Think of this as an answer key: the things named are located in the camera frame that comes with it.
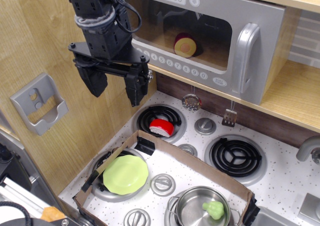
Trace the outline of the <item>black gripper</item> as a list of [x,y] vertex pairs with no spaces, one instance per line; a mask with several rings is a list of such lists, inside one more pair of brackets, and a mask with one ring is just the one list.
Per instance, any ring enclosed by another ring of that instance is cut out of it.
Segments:
[[99,97],[108,86],[107,74],[125,79],[126,93],[135,107],[148,93],[152,75],[149,58],[132,46],[126,9],[76,10],[74,21],[85,42],[71,43],[75,66],[91,94]]

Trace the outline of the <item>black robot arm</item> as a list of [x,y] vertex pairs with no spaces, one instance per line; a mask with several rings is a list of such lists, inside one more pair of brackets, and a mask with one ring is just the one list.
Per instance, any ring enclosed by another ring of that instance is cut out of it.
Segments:
[[148,93],[152,74],[149,57],[132,46],[132,29],[127,14],[136,9],[124,0],[69,0],[74,21],[85,42],[71,43],[74,63],[80,77],[96,97],[108,85],[107,74],[124,78],[132,106],[138,106]]

